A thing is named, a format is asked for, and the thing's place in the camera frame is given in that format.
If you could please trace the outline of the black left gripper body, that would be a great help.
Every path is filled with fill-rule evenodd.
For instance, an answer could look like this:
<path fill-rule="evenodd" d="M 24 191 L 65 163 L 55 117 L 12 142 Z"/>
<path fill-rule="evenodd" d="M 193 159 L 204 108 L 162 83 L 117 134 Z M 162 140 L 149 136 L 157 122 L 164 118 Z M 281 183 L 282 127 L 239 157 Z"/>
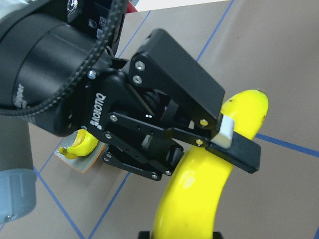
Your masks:
<path fill-rule="evenodd" d="M 210 147 L 224 89 L 163 29 L 132 59 L 44 13 L 0 24 L 0 113 L 57 136 L 84 129 L 106 143 L 112 166 L 160 180 L 183 156 L 180 141 Z"/>

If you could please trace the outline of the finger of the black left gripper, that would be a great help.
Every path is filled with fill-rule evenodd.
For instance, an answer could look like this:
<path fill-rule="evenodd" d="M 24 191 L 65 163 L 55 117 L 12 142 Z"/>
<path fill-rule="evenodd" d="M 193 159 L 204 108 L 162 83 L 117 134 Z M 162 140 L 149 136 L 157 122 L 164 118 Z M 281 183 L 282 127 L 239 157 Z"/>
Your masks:
<path fill-rule="evenodd" d="M 260 169 L 261 147 L 235 132 L 235 126 L 231 117 L 223 115 L 219 132 L 205 149 L 250 174 L 255 173 Z"/>

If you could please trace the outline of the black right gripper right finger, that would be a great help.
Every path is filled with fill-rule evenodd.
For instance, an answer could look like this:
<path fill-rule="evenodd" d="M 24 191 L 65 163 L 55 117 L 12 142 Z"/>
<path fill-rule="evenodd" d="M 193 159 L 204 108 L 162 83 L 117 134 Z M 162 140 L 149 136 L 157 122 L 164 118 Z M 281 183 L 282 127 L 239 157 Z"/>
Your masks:
<path fill-rule="evenodd" d="M 212 239 L 223 239 L 223 235 L 221 232 L 213 232 Z"/>

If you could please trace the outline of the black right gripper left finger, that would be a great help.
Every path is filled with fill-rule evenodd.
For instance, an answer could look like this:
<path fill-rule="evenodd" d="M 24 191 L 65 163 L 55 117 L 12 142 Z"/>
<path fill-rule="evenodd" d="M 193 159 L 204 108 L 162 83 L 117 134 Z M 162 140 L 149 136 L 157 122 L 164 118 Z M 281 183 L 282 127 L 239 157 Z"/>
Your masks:
<path fill-rule="evenodd" d="M 140 231 L 138 234 L 138 239 L 150 239 L 151 232 L 150 231 Z"/>

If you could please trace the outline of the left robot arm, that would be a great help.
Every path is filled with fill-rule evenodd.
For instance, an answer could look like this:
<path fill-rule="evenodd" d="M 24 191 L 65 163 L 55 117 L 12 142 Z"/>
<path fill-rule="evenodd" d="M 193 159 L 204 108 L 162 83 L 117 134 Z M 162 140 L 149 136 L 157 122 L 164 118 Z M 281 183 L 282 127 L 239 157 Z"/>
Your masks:
<path fill-rule="evenodd" d="M 221 111 L 224 89 L 163 29 L 130 60 L 113 57 L 127 1 L 108 0 L 99 37 L 92 0 L 9 0 L 0 7 L 0 221 L 36 205 L 28 124 L 64 137 L 84 129 L 108 164 L 158 181 L 184 156 L 180 141 L 248 172 L 261 149 Z"/>

